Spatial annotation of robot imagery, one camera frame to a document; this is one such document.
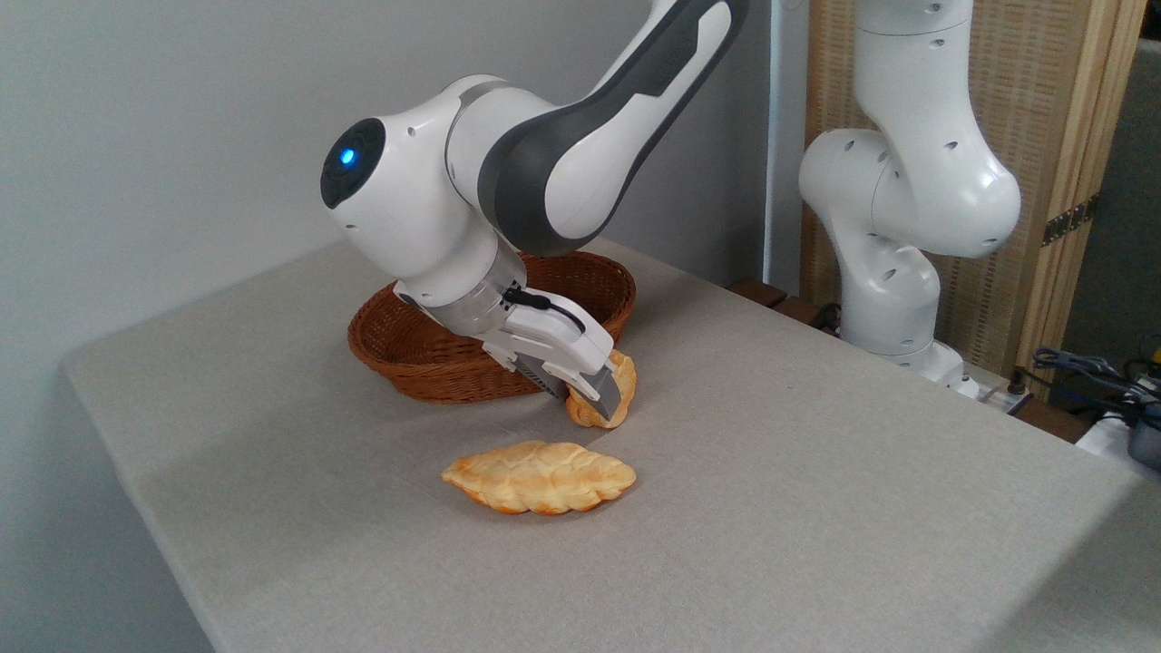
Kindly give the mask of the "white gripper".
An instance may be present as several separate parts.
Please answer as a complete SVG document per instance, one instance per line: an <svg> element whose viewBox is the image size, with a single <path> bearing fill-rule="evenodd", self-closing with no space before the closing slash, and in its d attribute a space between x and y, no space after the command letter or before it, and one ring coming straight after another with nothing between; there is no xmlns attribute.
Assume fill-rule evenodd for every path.
<svg viewBox="0 0 1161 653"><path fill-rule="evenodd" d="M594 390L596 399L584 393L580 399L603 418L612 418L622 404L622 392L610 358L614 343L601 323L562 295L510 295L504 306L502 326L479 339L519 353L517 369L551 397L565 400L576 382L580 390Z"/></svg>

